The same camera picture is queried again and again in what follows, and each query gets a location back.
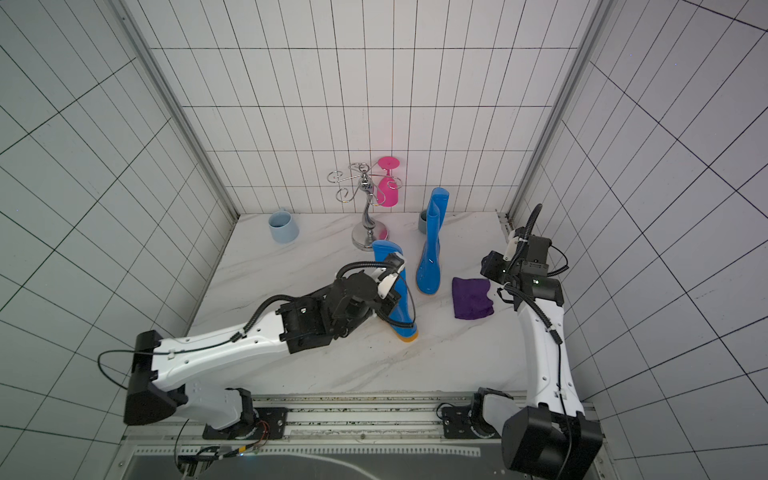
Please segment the blue rubber boot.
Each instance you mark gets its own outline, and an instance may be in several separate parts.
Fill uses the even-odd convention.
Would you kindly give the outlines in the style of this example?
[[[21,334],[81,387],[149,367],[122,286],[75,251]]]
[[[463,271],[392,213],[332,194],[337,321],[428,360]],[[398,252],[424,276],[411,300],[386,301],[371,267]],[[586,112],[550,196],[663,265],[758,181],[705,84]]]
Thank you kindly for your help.
[[[433,189],[426,208],[426,240],[416,274],[417,287],[427,295],[435,294],[440,286],[441,268],[439,265],[440,240],[449,192],[442,188]]]
[[[402,249],[396,243],[388,240],[377,240],[373,243],[373,252],[376,261],[384,261],[389,254],[402,254]],[[395,334],[404,342],[412,342],[418,338],[418,329],[411,314],[409,313],[409,293],[405,282],[406,271],[402,270],[399,279],[391,290],[392,293],[400,295],[397,305],[392,312],[387,315],[389,323],[395,322],[391,328]]]

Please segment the purple cloth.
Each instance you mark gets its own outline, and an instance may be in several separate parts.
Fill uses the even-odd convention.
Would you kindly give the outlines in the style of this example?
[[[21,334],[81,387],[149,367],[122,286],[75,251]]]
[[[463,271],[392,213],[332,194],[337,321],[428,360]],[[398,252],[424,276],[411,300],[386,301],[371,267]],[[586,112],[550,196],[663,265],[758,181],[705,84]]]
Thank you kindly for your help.
[[[490,281],[485,278],[452,279],[454,316],[460,320],[478,320],[494,313],[494,303],[488,297]]]

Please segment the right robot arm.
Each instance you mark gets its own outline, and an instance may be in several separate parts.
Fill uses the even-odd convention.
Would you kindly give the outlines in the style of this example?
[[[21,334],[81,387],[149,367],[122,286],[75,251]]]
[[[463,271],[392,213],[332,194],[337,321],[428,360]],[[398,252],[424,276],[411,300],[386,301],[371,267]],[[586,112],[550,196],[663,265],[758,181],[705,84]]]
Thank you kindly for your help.
[[[469,407],[473,433],[501,438],[506,468],[540,479],[582,479],[603,444],[598,422],[587,419],[573,384],[564,339],[564,295],[548,271],[550,239],[523,229],[505,253],[491,252],[481,273],[499,284],[513,306],[525,342],[527,395],[479,389]]]

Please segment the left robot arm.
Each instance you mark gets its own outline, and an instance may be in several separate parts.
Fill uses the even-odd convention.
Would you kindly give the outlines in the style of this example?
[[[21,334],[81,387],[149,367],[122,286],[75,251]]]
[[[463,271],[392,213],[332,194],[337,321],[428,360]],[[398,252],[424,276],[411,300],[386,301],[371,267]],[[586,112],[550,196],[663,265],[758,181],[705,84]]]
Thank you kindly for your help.
[[[241,326],[182,338],[164,338],[155,330],[140,333],[131,352],[125,424],[149,425],[180,415],[220,433],[243,434],[257,422],[250,392],[210,385],[206,376],[326,347],[372,316],[395,325],[391,315],[401,300],[395,286],[405,265],[400,252],[381,261],[352,262],[310,294],[267,298]]]

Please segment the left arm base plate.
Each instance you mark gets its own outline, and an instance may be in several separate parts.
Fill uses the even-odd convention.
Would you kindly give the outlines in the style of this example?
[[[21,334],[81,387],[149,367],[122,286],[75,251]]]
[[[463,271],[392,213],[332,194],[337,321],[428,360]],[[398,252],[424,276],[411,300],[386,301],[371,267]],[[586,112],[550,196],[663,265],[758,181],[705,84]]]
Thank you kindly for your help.
[[[284,407],[255,408],[249,420],[241,420],[223,430],[206,425],[202,438],[211,441],[280,440],[284,437],[288,412]]]

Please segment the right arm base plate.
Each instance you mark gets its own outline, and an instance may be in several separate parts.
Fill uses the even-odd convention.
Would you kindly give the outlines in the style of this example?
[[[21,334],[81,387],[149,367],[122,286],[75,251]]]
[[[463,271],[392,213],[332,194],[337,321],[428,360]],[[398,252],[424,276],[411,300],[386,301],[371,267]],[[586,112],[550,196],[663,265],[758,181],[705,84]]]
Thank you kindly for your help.
[[[436,415],[441,422],[445,439],[471,440],[480,438],[473,429],[469,405],[455,406],[450,403],[441,403],[436,409]]]

